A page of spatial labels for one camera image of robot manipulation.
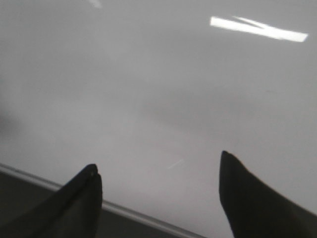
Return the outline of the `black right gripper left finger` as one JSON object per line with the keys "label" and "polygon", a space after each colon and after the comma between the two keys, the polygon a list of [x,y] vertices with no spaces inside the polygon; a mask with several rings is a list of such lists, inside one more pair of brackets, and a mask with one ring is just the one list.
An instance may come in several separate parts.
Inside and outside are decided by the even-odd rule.
{"label": "black right gripper left finger", "polygon": [[2,238],[94,238],[102,209],[102,179],[95,164],[44,202],[1,226]]}

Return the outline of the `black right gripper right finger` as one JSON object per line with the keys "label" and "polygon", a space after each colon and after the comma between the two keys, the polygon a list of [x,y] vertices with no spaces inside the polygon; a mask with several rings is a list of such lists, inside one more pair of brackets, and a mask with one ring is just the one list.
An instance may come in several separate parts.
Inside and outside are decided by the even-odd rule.
{"label": "black right gripper right finger", "polygon": [[236,238],[315,238],[317,216],[273,190],[222,151],[219,197]]}

